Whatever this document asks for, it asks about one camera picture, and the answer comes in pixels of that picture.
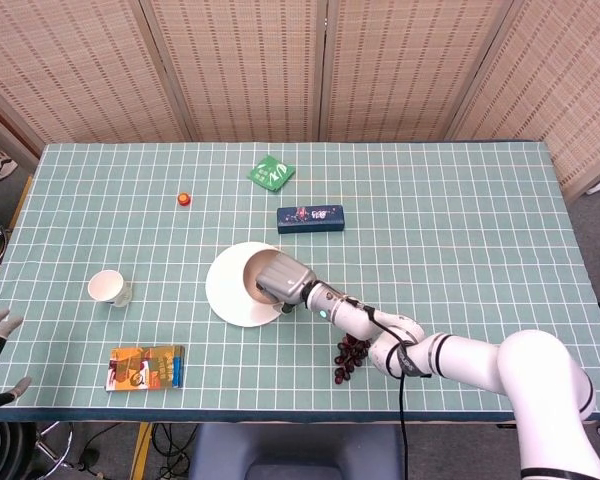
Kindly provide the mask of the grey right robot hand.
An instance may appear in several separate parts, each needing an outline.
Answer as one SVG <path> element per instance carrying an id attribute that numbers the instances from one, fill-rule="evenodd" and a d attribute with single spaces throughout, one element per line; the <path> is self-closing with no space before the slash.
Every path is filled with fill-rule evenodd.
<path id="1" fill-rule="evenodd" d="M 314 271 L 286 253 L 276 253 L 256 275 L 256 287 L 290 313 L 305 301 L 303 291 L 317 280 Z"/>

